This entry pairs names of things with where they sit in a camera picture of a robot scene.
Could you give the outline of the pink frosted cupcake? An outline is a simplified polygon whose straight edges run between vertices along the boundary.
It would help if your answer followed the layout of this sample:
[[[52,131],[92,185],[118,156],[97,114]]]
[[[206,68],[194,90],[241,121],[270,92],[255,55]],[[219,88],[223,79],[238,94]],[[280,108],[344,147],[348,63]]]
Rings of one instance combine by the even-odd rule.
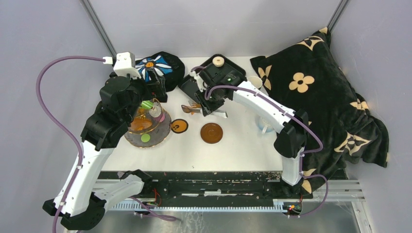
[[[163,114],[161,115],[161,118],[160,118],[159,122],[163,122],[164,119],[165,119],[165,113],[163,113]]]

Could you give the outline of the orange fish cookie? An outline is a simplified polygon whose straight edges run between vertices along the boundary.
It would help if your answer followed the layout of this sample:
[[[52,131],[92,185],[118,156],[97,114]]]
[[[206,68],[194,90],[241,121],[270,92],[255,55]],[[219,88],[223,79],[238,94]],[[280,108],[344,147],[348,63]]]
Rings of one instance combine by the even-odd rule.
[[[192,115],[193,115],[193,114],[201,114],[201,113],[202,113],[202,109],[189,107],[189,113],[192,114]]]

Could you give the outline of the white mug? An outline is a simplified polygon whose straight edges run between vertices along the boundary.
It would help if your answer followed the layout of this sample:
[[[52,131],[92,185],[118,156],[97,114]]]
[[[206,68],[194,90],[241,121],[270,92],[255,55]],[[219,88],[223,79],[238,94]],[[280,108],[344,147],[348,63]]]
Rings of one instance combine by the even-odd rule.
[[[257,126],[261,134],[266,134],[266,133],[270,133],[274,131],[274,128],[272,127],[272,125],[262,117],[258,119]]]

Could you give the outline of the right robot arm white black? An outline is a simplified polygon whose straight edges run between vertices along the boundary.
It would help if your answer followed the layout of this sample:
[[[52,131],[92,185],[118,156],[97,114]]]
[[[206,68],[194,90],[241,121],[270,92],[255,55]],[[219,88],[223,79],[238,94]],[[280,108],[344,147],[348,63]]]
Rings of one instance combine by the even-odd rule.
[[[300,158],[305,152],[309,128],[295,110],[263,94],[247,80],[243,72],[229,64],[194,67],[189,76],[197,85],[193,95],[204,116],[214,114],[226,100],[231,100],[266,120],[277,133],[274,148],[282,157],[281,179],[290,186],[302,180]]]

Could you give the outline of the metal tongs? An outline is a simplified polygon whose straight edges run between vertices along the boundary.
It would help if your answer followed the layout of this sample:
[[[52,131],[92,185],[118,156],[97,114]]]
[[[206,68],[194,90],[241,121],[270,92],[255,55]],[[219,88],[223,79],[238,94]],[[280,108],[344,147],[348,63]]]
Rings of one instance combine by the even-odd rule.
[[[222,117],[222,118],[228,118],[228,114],[226,111],[222,111],[222,110],[216,110],[214,112],[208,113],[207,111],[204,111],[203,108],[201,107],[201,105],[199,104],[191,104],[190,106],[187,105],[181,105],[181,109],[184,113],[190,114],[189,113],[189,107],[192,108],[200,108],[202,109],[202,115],[203,116],[216,116],[216,117]]]

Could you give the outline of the green cake slice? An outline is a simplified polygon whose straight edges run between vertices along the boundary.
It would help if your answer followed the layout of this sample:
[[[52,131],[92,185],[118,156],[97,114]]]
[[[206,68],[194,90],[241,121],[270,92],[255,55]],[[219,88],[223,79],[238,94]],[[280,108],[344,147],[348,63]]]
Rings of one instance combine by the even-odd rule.
[[[150,110],[152,109],[154,106],[154,103],[150,100],[145,100],[141,103],[140,108],[144,109],[144,110]]]

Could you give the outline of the black paper cup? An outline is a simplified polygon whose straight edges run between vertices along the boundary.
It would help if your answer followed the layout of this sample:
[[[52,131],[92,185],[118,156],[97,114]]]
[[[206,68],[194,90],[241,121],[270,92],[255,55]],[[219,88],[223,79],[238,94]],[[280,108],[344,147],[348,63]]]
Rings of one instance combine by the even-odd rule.
[[[263,86],[263,81],[258,76],[249,76],[247,77],[248,82],[250,82],[255,90],[260,90]]]

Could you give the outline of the green macaron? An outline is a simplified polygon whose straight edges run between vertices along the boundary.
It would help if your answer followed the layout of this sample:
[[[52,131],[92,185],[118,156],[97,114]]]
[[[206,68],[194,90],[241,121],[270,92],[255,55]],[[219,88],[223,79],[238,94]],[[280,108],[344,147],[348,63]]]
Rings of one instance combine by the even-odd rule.
[[[149,142],[150,141],[150,139],[151,139],[151,136],[148,134],[148,133],[145,133],[145,134],[142,134],[141,135],[141,141],[143,142],[143,143],[147,143],[147,142]]]

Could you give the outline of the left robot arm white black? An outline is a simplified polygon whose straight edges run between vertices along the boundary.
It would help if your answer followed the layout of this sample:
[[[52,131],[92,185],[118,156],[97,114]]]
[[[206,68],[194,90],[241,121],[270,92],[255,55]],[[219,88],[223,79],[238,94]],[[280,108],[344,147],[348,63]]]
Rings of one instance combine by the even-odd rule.
[[[93,229],[110,208],[139,194],[152,181],[137,169],[126,172],[119,182],[93,191],[103,165],[127,133],[139,106],[152,96],[136,68],[115,69],[115,73],[100,90],[101,101],[86,121],[77,143],[78,157],[61,193],[43,204],[68,230]]]

